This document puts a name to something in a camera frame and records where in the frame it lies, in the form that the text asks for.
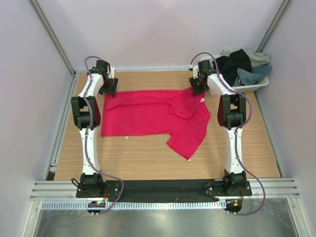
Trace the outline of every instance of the red t-shirt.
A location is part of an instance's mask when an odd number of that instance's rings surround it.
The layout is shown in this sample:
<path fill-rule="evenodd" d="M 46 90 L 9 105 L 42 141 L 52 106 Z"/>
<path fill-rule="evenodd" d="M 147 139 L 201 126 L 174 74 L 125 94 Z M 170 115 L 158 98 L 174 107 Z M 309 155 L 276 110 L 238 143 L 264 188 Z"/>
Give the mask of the red t-shirt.
<path fill-rule="evenodd" d="M 117 92 L 105 96 L 102 136 L 170 134 L 167 145 L 189 159 L 206 135 L 210 119 L 204 94 L 192 89 Z"/>

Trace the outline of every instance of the laundry basket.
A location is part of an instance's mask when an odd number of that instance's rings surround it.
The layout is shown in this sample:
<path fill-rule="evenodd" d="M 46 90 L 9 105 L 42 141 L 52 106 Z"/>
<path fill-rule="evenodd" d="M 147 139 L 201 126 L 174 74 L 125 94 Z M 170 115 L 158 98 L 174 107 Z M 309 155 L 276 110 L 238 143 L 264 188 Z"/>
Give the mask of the laundry basket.
<path fill-rule="evenodd" d="M 219 58 L 221 55 L 215 55 L 214 57 L 215 58 Z M 211 57 L 210 56 L 204 56 L 204 57 L 201 57 L 201 61 L 202 60 L 206 60 L 206 59 L 209 59 L 211 60 Z M 269 84 L 269 79 L 268 77 L 265 77 L 263 79 L 261 79 L 258 83 L 254 84 L 254 85 L 243 85 L 243 86 L 235 86 L 235 87 L 232 87 L 234 90 L 238 91 L 238 92 L 252 92 L 252 91 L 255 91 L 257 90 L 258 88 L 262 87 L 262 86 L 266 86 Z M 213 91 L 209 91 L 209 93 L 211 95 L 216 95 L 216 93 L 214 93 Z"/>

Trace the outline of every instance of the wooden surface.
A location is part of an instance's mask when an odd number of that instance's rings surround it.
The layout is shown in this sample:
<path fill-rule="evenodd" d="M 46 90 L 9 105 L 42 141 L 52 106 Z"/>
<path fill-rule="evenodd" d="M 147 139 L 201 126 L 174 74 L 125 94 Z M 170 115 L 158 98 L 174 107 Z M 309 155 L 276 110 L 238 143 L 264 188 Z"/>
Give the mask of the wooden surface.
<path fill-rule="evenodd" d="M 189 71 L 116 73 L 118 91 L 185 89 L 190 86 L 191 75 Z M 81 74 L 76 95 L 82 91 L 86 80 L 86 75 Z M 247 96 L 254 110 L 252 119 L 242 133 L 244 164 L 258 177 L 280 177 L 255 96 L 253 93 L 247 93 Z M 102 114 L 104 97 L 98 95 L 97 102 Z M 223 128 L 217 122 L 219 100 L 217 96 L 206 93 L 205 102 L 211 112 L 211 119 L 206 138 L 191 161 L 167 146 L 168 134 L 101 137 L 100 128 L 97 142 L 102 171 L 123 180 L 222 178 L 226 163 L 226 143 Z M 55 180 L 79 179 L 82 159 L 79 130 L 70 114 Z"/>

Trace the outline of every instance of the white panel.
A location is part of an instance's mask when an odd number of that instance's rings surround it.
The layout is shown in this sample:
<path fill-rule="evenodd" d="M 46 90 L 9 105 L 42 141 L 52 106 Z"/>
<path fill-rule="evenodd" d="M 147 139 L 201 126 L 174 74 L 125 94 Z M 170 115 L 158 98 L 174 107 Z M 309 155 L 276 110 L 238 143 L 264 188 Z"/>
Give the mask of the white panel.
<path fill-rule="evenodd" d="M 293 1 L 265 49 L 271 55 L 273 67 L 270 83 L 258 90 L 281 169 L 286 177 L 294 177 L 314 227 L 315 23 L 316 2 Z"/>
<path fill-rule="evenodd" d="M 202 51 L 255 50 L 281 0 L 40 0 L 76 70 L 187 67 Z"/>
<path fill-rule="evenodd" d="M 47 171 L 70 73 L 27 0 L 0 9 L 0 236 L 15 237 Z"/>

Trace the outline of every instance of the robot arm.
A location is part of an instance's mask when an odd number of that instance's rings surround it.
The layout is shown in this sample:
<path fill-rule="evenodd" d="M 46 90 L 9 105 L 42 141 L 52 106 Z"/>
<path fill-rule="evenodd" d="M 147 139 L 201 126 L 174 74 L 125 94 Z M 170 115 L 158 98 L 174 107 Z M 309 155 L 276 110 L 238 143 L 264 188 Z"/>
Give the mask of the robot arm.
<path fill-rule="evenodd" d="M 241 155 L 241 134 L 242 128 L 238 129 L 238 136 L 235 137 L 235 129 L 238 125 L 244 123 L 246 117 L 246 107 L 245 100 L 243 97 L 240 97 L 236 93 L 229 91 L 227 88 L 231 87 L 226 83 L 223 76 L 219 75 L 221 81 L 218 79 L 216 74 L 211 74 L 207 77 L 207 86 L 210 91 L 216 93 L 220 99 L 220 104 L 218 108 L 217 120 L 220 126 L 223 127 L 225 137 L 226 137 L 226 151 L 227 151 L 227 160 L 225 170 L 231 174 L 239 174 L 243 172 L 243 168 L 239 165 L 237 161 L 235 145 L 237 145 L 237 151 L 239 159 L 242 161 Z M 231 104 L 236 105 L 237 111 L 231 110 Z M 234 117 L 238 117 L 237 122 L 234 124 Z"/>
<path fill-rule="evenodd" d="M 189 79 L 194 95 L 210 91 L 216 94 L 220 101 L 218 107 L 217 120 L 223 127 L 226 137 L 227 161 L 224 170 L 222 189 L 216 192 L 209 192 L 210 197 L 217 196 L 239 196 L 248 181 L 246 173 L 239 161 L 242 162 L 241 156 L 241 126 L 246 121 L 246 99 L 234 93 L 234 90 L 226 83 L 221 74 L 211 68 L 209 60 L 202 60 L 198 65 L 190 65 L 193 71 L 193 77 Z M 210 190 L 218 189 L 219 185 L 214 181 L 210 182 Z"/>
<path fill-rule="evenodd" d="M 97 105 L 96 97 L 98 93 L 109 93 L 115 95 L 118 79 L 115 78 L 115 68 L 111 67 L 104 60 L 97 60 L 96 67 L 90 69 L 91 77 L 87 76 L 87 82 L 82 92 L 72 97 L 71 105 L 74 117 L 74 123 L 79 128 L 83 150 L 83 168 L 80 177 L 80 189 L 77 190 L 78 198 L 85 198 L 92 194 L 102 194 L 104 191 L 103 179 L 89 164 L 85 151 L 85 140 L 87 142 L 87 150 L 89 161 L 94 168 L 101 171 L 98 153 L 97 153 L 97 134 L 101 123 L 101 115 Z M 93 123 L 90 128 L 90 113 L 83 111 L 87 107 L 84 95 L 89 102 L 92 110 Z"/>

